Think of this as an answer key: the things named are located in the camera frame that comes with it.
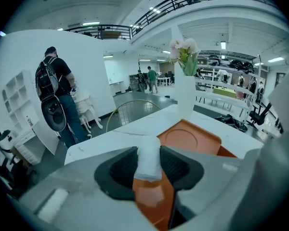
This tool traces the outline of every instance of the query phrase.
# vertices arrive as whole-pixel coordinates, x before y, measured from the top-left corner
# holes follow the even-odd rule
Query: person in green shirt
[[[151,69],[151,67],[148,67],[148,79],[149,79],[149,85],[151,87],[151,93],[153,94],[153,86],[155,86],[156,93],[158,93],[158,85],[157,85],[157,80],[158,80],[158,74],[155,72],[155,70]]]

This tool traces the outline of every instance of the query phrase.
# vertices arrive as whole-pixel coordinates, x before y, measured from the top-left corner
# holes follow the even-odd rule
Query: white vase
[[[182,119],[188,120],[195,105],[196,81],[194,76],[182,77],[181,84],[178,86],[178,112]]]

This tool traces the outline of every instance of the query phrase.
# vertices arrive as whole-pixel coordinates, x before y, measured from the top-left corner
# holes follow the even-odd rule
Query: ceiling light
[[[269,63],[273,63],[273,62],[277,62],[277,61],[281,61],[281,60],[284,60],[284,58],[282,58],[282,57],[277,57],[277,58],[274,58],[274,59],[269,60],[268,62],[269,62]]]
[[[226,41],[221,41],[221,48],[226,50]]]
[[[0,36],[4,37],[6,34],[0,31]]]
[[[86,22],[86,23],[83,23],[82,25],[83,26],[87,26],[87,25],[98,25],[100,24],[99,22]]]

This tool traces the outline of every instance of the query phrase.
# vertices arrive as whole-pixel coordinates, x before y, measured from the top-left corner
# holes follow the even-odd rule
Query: black office chair
[[[258,125],[262,125],[264,123],[265,116],[271,107],[272,105],[271,103],[269,103],[261,114],[259,114],[260,109],[259,109],[259,112],[256,113],[256,107],[254,107],[254,110],[250,112],[250,118],[252,122],[248,122],[248,123],[252,125],[253,127],[255,126],[254,125],[255,123],[257,123]]]

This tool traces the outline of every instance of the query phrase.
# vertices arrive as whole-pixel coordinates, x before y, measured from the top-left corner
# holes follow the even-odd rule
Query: wire chair
[[[112,121],[112,127],[118,128],[158,110],[160,110],[160,107],[147,100],[132,100],[126,102],[111,113],[107,121],[106,132],[108,132],[110,121]]]

